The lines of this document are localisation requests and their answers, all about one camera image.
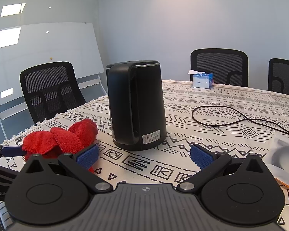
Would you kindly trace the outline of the red microfibre cloth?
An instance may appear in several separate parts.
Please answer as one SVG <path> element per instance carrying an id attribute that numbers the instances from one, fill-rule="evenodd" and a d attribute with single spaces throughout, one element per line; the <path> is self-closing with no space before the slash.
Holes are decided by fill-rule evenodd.
<path id="1" fill-rule="evenodd" d="M 49 131 L 32 132 L 23 139 L 22 150 L 27 161 L 35 153 L 46 159 L 54 159 L 63 153 L 76 154 L 93 144 L 98 134 L 96 123 L 91 119 L 76 122 L 65 130 L 53 127 Z"/>

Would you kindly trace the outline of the black electric kettle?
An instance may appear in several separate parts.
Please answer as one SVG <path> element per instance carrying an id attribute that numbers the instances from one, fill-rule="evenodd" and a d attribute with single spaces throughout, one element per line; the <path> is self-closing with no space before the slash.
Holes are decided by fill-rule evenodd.
<path id="1" fill-rule="evenodd" d="M 127 151 L 143 151 L 166 138 L 166 119 L 157 60 L 107 65 L 109 111 L 114 144 Z"/>

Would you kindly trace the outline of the black mesh chair left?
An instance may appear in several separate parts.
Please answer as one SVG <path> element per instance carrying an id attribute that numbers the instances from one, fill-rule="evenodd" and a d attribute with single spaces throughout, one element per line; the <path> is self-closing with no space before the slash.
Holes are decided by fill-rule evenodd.
<path id="1" fill-rule="evenodd" d="M 86 103 L 70 62 L 51 62 L 20 73 L 20 84 L 35 124 Z"/>

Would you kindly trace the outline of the black mesh chair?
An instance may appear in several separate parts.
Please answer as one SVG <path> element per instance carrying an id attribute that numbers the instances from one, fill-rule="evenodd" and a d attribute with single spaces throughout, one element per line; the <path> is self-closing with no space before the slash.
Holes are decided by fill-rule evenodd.
<path id="1" fill-rule="evenodd" d="M 51 62 L 20 73 L 20 84 L 35 124 L 86 103 L 70 62 Z"/>
<path id="2" fill-rule="evenodd" d="M 216 84 L 247 87 L 248 56 L 236 49 L 196 49 L 191 52 L 191 70 L 213 74 Z"/>
<path id="3" fill-rule="evenodd" d="M 269 61 L 268 91 L 289 95 L 289 60 L 271 59 Z"/>

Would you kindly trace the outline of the white whiteboard on stand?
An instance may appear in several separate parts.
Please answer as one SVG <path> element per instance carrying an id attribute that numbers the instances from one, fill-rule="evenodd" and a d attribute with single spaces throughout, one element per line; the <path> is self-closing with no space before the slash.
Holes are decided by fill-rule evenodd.
<path id="1" fill-rule="evenodd" d="M 105 77 L 100 53 L 100 32 L 95 23 L 37 23 L 0 30 L 0 109 L 23 102 L 20 73 L 30 67 L 66 61 L 73 65 L 76 78 L 100 74 Z M 31 125 L 25 118 L 13 116 L 0 126 L 3 132 L 16 134 Z"/>

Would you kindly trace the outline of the blue tissue box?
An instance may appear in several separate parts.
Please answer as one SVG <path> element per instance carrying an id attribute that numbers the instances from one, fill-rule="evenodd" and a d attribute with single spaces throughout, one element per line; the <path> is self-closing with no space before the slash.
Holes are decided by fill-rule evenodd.
<path id="1" fill-rule="evenodd" d="M 187 74 L 192 76 L 192 87 L 210 89 L 213 85 L 213 74 L 211 73 L 190 69 Z"/>

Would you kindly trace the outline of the black mesh chair right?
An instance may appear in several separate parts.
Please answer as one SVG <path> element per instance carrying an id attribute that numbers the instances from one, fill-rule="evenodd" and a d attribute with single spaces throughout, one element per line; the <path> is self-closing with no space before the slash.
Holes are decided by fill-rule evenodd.
<path id="1" fill-rule="evenodd" d="M 289 95 L 289 60 L 271 59 L 269 61 L 268 91 Z"/>

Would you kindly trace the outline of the black mesh chair middle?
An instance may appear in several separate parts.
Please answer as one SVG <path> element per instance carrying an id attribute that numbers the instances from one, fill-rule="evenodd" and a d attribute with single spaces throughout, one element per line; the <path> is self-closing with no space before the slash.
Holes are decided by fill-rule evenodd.
<path id="1" fill-rule="evenodd" d="M 196 49 L 191 52 L 191 70 L 213 74 L 216 84 L 247 87 L 248 56 L 236 49 Z"/>

